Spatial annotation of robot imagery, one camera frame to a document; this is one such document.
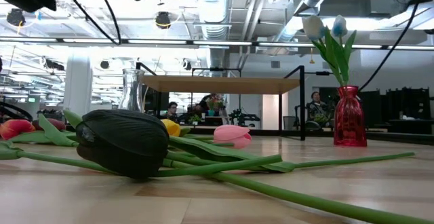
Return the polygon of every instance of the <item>white tulip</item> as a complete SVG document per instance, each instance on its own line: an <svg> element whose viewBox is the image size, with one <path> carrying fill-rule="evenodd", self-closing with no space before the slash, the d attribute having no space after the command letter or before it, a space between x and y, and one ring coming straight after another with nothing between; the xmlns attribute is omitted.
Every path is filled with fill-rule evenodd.
<svg viewBox="0 0 434 224"><path fill-rule="evenodd" d="M341 15L338 15L334 19L332 33L335 37L343 37L348 33L347 21Z"/></svg>
<svg viewBox="0 0 434 224"><path fill-rule="evenodd" d="M316 41L324 37L325 27L322 20L318 16L310 16L308 18L302 18L303 29L306 36Z"/></svg>

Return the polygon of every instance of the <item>yellow tulip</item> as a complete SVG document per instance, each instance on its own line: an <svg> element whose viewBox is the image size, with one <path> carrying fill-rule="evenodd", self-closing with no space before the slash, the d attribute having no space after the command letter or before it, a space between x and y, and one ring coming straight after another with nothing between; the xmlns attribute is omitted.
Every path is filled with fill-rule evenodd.
<svg viewBox="0 0 434 224"><path fill-rule="evenodd" d="M181 133L181 127L179 124L171 121L170 119L162 119L165 128L170 136L179 136Z"/></svg>

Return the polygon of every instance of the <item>pillar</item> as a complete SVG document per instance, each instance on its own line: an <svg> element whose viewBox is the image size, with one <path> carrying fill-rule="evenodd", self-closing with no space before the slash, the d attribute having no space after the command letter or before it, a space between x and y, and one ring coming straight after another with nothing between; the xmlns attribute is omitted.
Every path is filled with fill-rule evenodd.
<svg viewBox="0 0 434 224"><path fill-rule="evenodd" d="M74 48L66 64L63 108L78 115L90 111L92 101L92 63L90 53Z"/></svg>

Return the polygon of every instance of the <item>man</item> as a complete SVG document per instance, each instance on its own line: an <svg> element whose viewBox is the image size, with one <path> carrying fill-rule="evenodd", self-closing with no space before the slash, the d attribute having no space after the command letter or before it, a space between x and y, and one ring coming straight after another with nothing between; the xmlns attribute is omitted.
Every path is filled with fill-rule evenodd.
<svg viewBox="0 0 434 224"><path fill-rule="evenodd" d="M176 109L178 108L178 104L176 102L170 102L167 106L167 118L171 121L178 123L178 116L176 115Z"/></svg>
<svg viewBox="0 0 434 224"><path fill-rule="evenodd" d="M308 112L309 112L309 120L315 120L315 117L318 115L323 115L327 117L327 104L321 102L321 97L319 92L313 92L311 95L312 102L308 104Z"/></svg>

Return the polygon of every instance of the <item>pink tulip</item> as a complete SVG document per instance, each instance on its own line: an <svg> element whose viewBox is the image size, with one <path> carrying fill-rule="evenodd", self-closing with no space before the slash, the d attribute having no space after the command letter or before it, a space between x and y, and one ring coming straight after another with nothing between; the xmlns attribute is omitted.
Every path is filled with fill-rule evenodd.
<svg viewBox="0 0 434 224"><path fill-rule="evenodd" d="M241 126L219 126L214 131L214 142L233 143L234 148L242 149L252 142L252 136L250 136L249 131L249 128Z"/></svg>

